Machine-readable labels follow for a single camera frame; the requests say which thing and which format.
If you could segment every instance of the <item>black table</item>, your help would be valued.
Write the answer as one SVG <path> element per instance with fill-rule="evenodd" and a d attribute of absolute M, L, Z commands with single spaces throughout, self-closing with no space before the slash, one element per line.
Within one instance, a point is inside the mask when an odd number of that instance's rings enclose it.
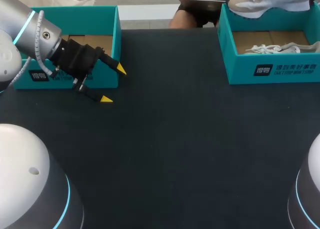
<path fill-rule="evenodd" d="M 320 84 L 228 84 L 215 29 L 125 30 L 114 104 L 72 91 L 0 97 L 77 187 L 89 229 L 289 229 L 320 133 Z"/>

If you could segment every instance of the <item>black shorts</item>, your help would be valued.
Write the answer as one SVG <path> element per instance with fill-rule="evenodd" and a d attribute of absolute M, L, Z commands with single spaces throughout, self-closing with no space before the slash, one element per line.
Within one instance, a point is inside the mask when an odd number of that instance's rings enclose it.
<path fill-rule="evenodd" d="M 214 25 L 216 25 L 217 22 L 219 21 L 220 13 L 221 13 L 221 10 L 216 10 L 216 11 L 197 10 L 194 8 L 185 7 L 182 4 L 178 8 L 178 11 L 180 10 L 190 13 L 194 17 L 196 21 L 196 26 L 198 28 L 202 28 L 208 22 L 211 22 Z"/>

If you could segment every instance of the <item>cardboard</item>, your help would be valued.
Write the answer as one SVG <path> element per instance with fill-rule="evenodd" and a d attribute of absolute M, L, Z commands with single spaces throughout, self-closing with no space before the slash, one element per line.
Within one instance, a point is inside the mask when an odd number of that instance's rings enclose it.
<path fill-rule="evenodd" d="M 101 47 L 106 54 L 111 56 L 114 39 L 112 35 L 64 35 L 62 38 L 66 41 L 72 39 L 81 45 L 88 44 L 93 48 Z"/>
<path fill-rule="evenodd" d="M 111 56 L 113 39 L 114 37 L 112 35 L 86 35 L 84 37 L 84 43 L 93 48 L 101 47 L 106 54 Z"/>
<path fill-rule="evenodd" d="M 270 31 L 273 45 L 283 46 L 289 43 L 310 45 L 303 31 Z"/>
<path fill-rule="evenodd" d="M 233 32 L 233 39 L 238 54 L 245 54 L 254 45 L 260 46 L 272 45 L 272 39 L 268 31 L 257 31 L 257 32 Z"/>

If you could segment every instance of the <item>white sneaker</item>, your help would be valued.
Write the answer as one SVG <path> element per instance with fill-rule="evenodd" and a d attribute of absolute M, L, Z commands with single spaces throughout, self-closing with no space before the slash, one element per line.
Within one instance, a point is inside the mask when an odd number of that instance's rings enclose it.
<path fill-rule="evenodd" d="M 298 45 L 294 42 L 279 46 L 279 45 L 254 45 L 245 54 L 291 54 L 291 53 L 320 53 L 320 41 L 313 45 Z"/>
<path fill-rule="evenodd" d="M 308 11 L 309 0 L 229 0 L 228 6 L 235 14 L 245 18 L 259 18 L 271 8 L 290 12 Z"/>
<path fill-rule="evenodd" d="M 281 54 L 281 53 L 300 53 L 300 49 L 297 46 L 289 46 L 286 49 L 282 49 L 279 45 L 254 45 L 245 54 Z"/>

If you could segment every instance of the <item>shoebox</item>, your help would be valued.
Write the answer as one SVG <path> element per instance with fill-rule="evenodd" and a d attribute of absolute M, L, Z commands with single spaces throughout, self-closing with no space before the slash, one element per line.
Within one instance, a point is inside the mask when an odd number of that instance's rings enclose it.
<path fill-rule="evenodd" d="M 245 54 L 254 45 L 320 41 L 320 7 L 289 12 L 279 8 L 248 19 L 222 6 L 218 37 L 230 84 L 320 82 L 320 53 Z"/>
<path fill-rule="evenodd" d="M 43 10 L 45 18 L 62 29 L 65 40 L 71 38 L 82 45 L 101 47 L 105 53 L 120 61 L 121 26 L 117 6 L 37 7 L 34 10 Z M 24 65 L 27 57 L 22 55 L 22 58 Z M 45 60 L 45 65 L 52 71 L 56 68 L 49 60 Z M 63 71 L 53 79 L 48 77 L 33 59 L 14 83 L 14 88 L 71 89 L 73 80 Z M 118 74 L 98 60 L 85 84 L 90 88 L 117 88 Z"/>

